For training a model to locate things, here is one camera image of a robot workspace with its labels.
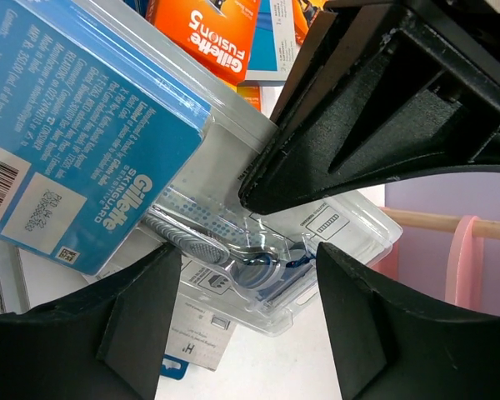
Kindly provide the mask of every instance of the gillette fusion5 box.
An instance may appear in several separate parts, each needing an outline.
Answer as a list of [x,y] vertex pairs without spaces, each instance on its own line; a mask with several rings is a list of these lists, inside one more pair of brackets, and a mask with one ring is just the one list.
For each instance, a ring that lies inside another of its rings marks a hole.
[[147,20],[219,78],[244,81],[260,0],[150,0]]

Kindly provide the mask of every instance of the pink hook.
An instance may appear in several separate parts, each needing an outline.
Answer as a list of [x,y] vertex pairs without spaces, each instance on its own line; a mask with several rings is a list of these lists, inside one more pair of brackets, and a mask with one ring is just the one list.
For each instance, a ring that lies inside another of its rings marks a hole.
[[465,216],[457,225],[450,247],[444,300],[478,311],[482,301],[483,238],[473,237],[478,217]]

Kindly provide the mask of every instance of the blue product box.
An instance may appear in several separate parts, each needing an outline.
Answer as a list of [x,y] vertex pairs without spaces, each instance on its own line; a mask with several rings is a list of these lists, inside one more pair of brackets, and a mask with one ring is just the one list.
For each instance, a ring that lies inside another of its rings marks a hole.
[[0,0],[0,238],[97,273],[209,111],[72,0]]
[[252,54],[241,86],[281,86],[297,56],[293,0],[261,0]]
[[148,0],[123,0],[128,6],[133,8],[143,17],[147,15]]

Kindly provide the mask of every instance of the orange product box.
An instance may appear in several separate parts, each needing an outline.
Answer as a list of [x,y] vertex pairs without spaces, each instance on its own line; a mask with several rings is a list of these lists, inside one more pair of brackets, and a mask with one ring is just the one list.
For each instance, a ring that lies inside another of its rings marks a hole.
[[260,0],[150,0],[147,20],[219,78],[244,81]]
[[294,35],[297,43],[302,45],[311,24],[318,12],[324,8],[327,0],[292,0],[294,16]]
[[237,94],[258,111],[261,111],[261,89],[259,86],[237,86]]

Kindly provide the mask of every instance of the qr code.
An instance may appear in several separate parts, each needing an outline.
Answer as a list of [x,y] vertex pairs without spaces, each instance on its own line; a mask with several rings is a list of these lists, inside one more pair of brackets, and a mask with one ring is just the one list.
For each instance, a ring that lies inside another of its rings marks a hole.
[[74,250],[63,246],[61,247],[61,250],[59,250],[57,258],[64,261],[65,263],[74,264],[79,255],[79,252],[75,252]]

